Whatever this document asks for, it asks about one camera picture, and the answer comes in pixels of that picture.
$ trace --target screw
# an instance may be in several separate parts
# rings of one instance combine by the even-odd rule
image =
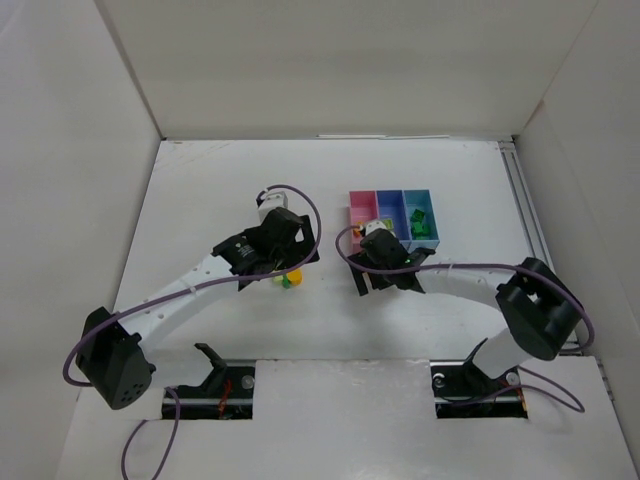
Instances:
[[[242,385],[242,388],[244,388],[245,390],[251,390],[255,383],[256,381],[251,375],[245,375],[240,380],[240,385]]]
[[[516,372],[507,373],[505,380],[509,385],[520,385],[520,377]]]
[[[443,373],[436,373],[433,376],[433,386],[436,388],[442,388],[444,387],[445,383],[444,383],[444,374]]]

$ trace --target blue compartment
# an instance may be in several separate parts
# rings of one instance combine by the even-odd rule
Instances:
[[[411,240],[402,190],[378,190],[376,196],[380,219],[391,219],[393,232],[399,240]]]
[[[436,218],[433,214],[433,204],[431,203],[429,190],[405,190],[404,197],[407,230],[411,235],[411,250],[417,247],[436,248],[440,244],[440,238],[438,236],[438,227],[436,226]],[[411,216],[416,209],[423,211],[425,214],[423,223],[429,228],[429,233],[426,235],[426,238],[414,238],[411,233]]]

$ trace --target pink compartment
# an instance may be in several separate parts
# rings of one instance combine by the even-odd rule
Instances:
[[[378,201],[375,190],[349,192],[349,215],[351,225],[356,225],[359,222],[367,223],[378,218]],[[351,235],[354,253],[360,251],[360,240],[362,240],[361,237],[357,237],[355,234]]]

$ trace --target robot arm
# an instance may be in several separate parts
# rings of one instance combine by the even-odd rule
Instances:
[[[252,281],[295,267],[314,252],[309,217],[285,206],[284,193],[267,196],[259,203],[261,225],[214,247],[189,272],[145,300],[149,308],[113,323],[79,350],[77,366],[112,409],[130,405],[150,386],[190,385],[205,392],[219,386],[226,363],[207,344],[196,343],[185,351],[163,349],[161,343],[213,302],[237,296]],[[315,252],[309,261],[318,259]],[[228,281],[229,272],[239,276],[237,282]],[[216,288],[203,288],[212,285]],[[167,301],[154,305],[160,298]],[[104,307],[91,313],[83,336],[111,317]]]
[[[418,267],[435,253],[418,248],[409,253],[381,222],[364,227],[362,252],[349,260],[374,270]],[[521,265],[568,291],[542,261],[527,258]],[[360,295],[368,293],[362,271],[351,267]],[[562,296],[539,281],[516,273],[471,272],[458,269],[425,269],[401,274],[370,273],[373,289],[396,286],[419,293],[444,293],[473,300],[499,310],[507,328],[485,339],[465,360],[461,375],[475,391],[486,393],[495,380],[529,358],[553,360],[580,321],[580,314]]]

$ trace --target white table surface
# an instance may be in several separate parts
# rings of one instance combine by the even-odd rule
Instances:
[[[438,420],[426,360],[261,361],[253,420],[182,421],[161,479],[635,479],[593,358],[526,366],[575,393],[585,414],[525,392],[529,419]],[[547,386],[526,374],[523,382]],[[57,480],[120,478],[137,424],[92,390],[77,407]],[[160,412],[161,392],[130,408]],[[151,478],[172,421],[134,439],[131,479]]]
[[[588,412],[529,395],[529,422],[436,420],[428,363],[382,360],[378,372],[375,361],[361,362],[464,358],[504,327],[497,311],[443,295],[389,289],[359,298],[333,247],[348,221],[349,190],[429,188],[441,253],[520,262],[529,252],[494,142],[164,142],[116,307],[141,301],[255,225],[253,199],[273,183],[295,185],[316,201],[321,261],[304,268],[301,287],[252,284],[242,301],[216,303],[166,344],[207,342],[225,358],[322,361],[260,363],[255,419],[182,422],[161,478],[635,478],[593,359],[535,362],[578,393]],[[290,200],[294,211],[308,212],[295,195]],[[370,370],[364,394],[353,369]],[[160,398],[149,391],[112,412],[84,390],[58,479],[119,478],[128,433],[137,420],[158,418]],[[371,404],[358,413],[365,401]],[[133,478],[149,478],[169,429],[157,422],[136,440]]]
[[[116,307],[139,303],[256,225],[254,198],[274,183],[295,185],[317,203],[321,261],[304,269],[299,288],[261,282],[242,299],[216,303],[167,345],[207,342],[225,358],[464,358],[504,328],[498,312],[444,295],[388,289],[359,298],[333,246],[348,224],[350,190],[428,188],[439,252],[522,261],[529,251],[502,157],[495,142],[479,141],[164,142]],[[310,212],[295,194],[289,198],[294,211]]]

